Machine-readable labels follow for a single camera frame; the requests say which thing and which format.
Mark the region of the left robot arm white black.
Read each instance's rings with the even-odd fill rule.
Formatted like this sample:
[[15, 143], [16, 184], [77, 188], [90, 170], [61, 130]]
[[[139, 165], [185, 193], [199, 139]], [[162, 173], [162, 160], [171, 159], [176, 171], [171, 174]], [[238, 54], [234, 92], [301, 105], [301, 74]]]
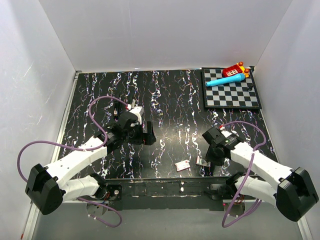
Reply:
[[117, 121], [103, 127], [102, 133], [92, 136], [82, 147], [95, 150], [72, 151], [46, 166], [35, 165], [29, 174], [25, 193], [43, 215], [54, 212], [63, 202], [83, 196], [103, 199], [108, 192], [107, 181], [92, 173], [83, 178], [74, 176], [92, 164], [121, 148], [123, 143], [153, 145], [157, 140], [153, 123], [147, 121], [144, 132], [140, 113], [125, 112]]

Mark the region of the black stapler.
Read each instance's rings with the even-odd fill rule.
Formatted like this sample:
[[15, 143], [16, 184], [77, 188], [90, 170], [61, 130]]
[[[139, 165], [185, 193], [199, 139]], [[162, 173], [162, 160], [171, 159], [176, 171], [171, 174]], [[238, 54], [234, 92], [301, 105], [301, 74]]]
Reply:
[[122, 108], [122, 104], [116, 101], [113, 106], [113, 117], [115, 120], [119, 118], [119, 115], [121, 113], [121, 108]]

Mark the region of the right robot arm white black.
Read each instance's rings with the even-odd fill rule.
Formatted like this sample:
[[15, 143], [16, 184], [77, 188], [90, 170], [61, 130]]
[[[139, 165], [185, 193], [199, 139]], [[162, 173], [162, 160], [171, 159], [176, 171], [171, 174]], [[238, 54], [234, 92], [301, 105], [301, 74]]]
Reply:
[[292, 169], [260, 153], [239, 136], [211, 128], [203, 133], [208, 143], [205, 160], [222, 166], [225, 159], [241, 164], [257, 177], [237, 172], [216, 191], [220, 196], [237, 199], [250, 196], [275, 206], [287, 219], [297, 222], [319, 201], [310, 174], [303, 168]]

